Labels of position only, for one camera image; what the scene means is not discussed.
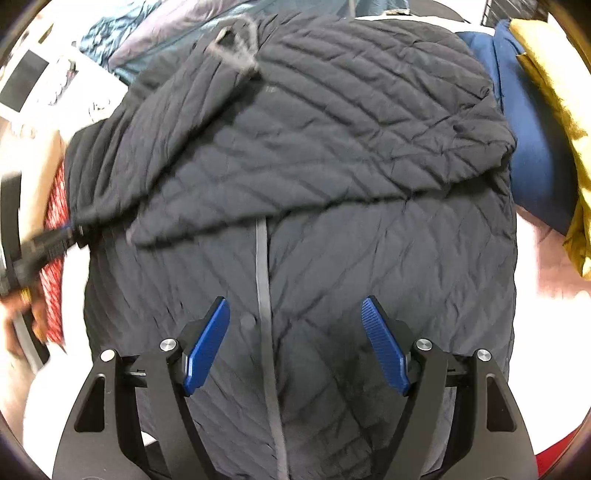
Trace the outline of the person's left hand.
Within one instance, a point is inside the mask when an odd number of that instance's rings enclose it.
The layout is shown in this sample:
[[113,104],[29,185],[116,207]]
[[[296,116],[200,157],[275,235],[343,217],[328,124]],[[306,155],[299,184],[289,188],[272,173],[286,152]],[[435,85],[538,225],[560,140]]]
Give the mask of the person's left hand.
[[35,336],[47,343],[47,308],[39,282],[1,298],[1,345],[17,358],[24,358],[25,338]]

